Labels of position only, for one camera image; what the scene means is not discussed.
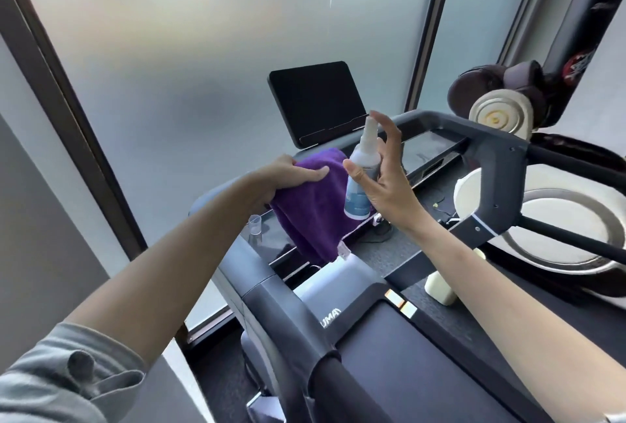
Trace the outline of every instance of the black punching bag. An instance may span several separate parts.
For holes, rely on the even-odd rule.
[[[563,114],[587,69],[606,28],[622,0],[572,0],[544,63],[548,114],[542,127],[552,126]]]

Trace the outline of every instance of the forearm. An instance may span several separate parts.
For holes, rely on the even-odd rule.
[[[239,179],[98,288],[66,321],[118,340],[151,364],[265,193],[257,174]]]
[[[426,211],[408,233],[552,418],[593,423],[626,411],[626,370],[605,352]]]

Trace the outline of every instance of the black monitor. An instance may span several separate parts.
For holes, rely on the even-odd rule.
[[[300,149],[365,124],[365,107],[345,62],[275,70],[267,81],[293,143]]]

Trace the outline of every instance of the person's right hand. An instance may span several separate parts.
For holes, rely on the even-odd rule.
[[[399,229],[408,231],[425,210],[415,197],[402,169],[402,133],[386,115],[371,111],[370,116],[387,133],[386,143],[378,139],[378,152],[382,156],[380,178],[378,182],[370,179],[361,167],[349,159],[344,159],[344,168],[361,185],[372,205],[383,217]]]

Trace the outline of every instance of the white spray nozzle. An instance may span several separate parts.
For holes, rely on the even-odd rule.
[[[363,128],[363,136],[359,142],[359,149],[366,154],[376,152],[378,150],[377,140],[378,137],[378,121],[371,116],[365,118],[365,127]]]

